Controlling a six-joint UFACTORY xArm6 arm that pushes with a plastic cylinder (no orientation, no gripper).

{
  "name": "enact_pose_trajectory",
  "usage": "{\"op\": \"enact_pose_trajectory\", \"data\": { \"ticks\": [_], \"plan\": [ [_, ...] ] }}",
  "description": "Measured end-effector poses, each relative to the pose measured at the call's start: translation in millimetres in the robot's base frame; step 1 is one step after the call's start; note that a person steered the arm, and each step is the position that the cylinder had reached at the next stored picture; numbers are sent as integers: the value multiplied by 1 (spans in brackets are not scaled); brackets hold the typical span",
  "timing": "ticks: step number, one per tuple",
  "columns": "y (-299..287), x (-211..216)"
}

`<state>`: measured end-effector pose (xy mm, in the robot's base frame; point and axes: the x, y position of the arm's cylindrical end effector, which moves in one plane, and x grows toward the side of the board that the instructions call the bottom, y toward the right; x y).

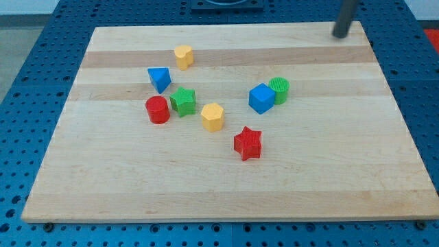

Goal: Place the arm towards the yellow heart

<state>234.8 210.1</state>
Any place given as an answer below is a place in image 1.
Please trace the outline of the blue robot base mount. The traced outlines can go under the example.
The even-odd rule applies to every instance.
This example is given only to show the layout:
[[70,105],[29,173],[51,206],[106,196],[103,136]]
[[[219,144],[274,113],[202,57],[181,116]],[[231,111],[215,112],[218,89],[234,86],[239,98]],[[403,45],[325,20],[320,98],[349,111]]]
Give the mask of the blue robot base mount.
[[263,0],[190,0],[193,11],[201,10],[262,10]]

